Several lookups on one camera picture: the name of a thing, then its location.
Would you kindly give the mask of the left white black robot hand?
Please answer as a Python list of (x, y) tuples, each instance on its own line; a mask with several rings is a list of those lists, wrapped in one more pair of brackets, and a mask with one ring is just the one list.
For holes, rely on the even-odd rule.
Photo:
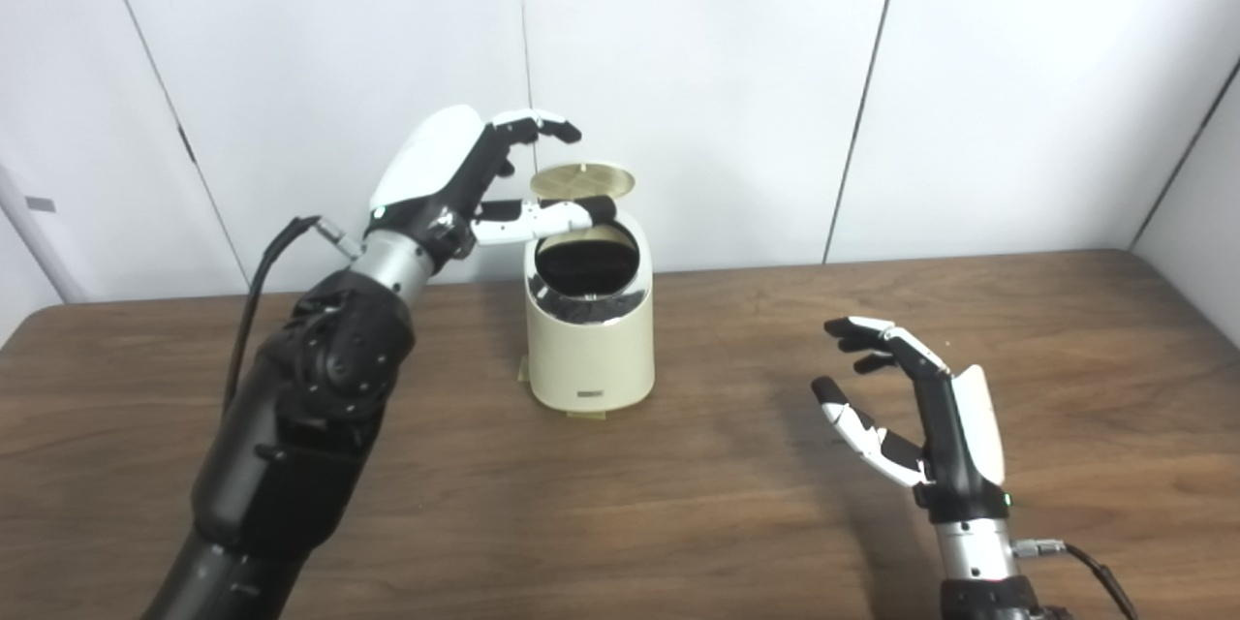
[(470, 107), (439, 109), (402, 144), (370, 198), (363, 249), (374, 236), (401, 237), (430, 263), (432, 274), (475, 246), (510, 246), (614, 222), (615, 198), (485, 201), (496, 179), (513, 174), (511, 151), (539, 138), (572, 144), (583, 135), (565, 117), (539, 108), (510, 109), (484, 122)]

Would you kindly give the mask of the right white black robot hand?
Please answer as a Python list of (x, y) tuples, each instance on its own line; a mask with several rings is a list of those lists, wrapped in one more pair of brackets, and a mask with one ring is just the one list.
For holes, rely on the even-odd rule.
[(887, 320), (846, 316), (825, 321), (843, 353), (861, 353), (859, 376), (897, 367), (911, 381), (923, 444), (880, 427), (856, 408), (828, 376), (811, 388), (837, 435), (856, 455), (887, 479), (911, 489), (934, 525), (1009, 518), (1004, 492), (1004, 443), (986, 373), (971, 365), (949, 370), (910, 330)]

